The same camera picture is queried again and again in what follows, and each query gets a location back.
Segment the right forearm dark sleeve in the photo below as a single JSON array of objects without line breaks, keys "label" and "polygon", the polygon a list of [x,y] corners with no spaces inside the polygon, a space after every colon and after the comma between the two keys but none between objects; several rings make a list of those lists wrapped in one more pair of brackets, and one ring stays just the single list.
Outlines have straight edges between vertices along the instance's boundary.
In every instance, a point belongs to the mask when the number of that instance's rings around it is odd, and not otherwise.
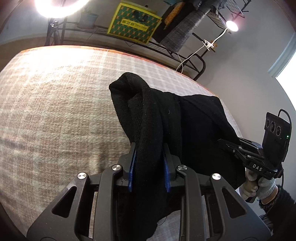
[{"label": "right forearm dark sleeve", "polygon": [[273,224],[273,235],[270,240],[295,240],[295,201],[280,185],[274,199],[259,206]]}]

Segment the right gloved hand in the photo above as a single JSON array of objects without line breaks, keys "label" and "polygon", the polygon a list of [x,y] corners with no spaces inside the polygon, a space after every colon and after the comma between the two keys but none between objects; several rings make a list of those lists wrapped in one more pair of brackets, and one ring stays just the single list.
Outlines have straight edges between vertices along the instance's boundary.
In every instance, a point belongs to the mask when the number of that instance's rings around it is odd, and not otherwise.
[{"label": "right gloved hand", "polygon": [[246,181],[239,187],[239,193],[243,200],[258,197],[262,204],[273,201],[278,194],[278,187],[275,179],[268,180],[261,177],[257,180],[258,174],[246,169]]}]

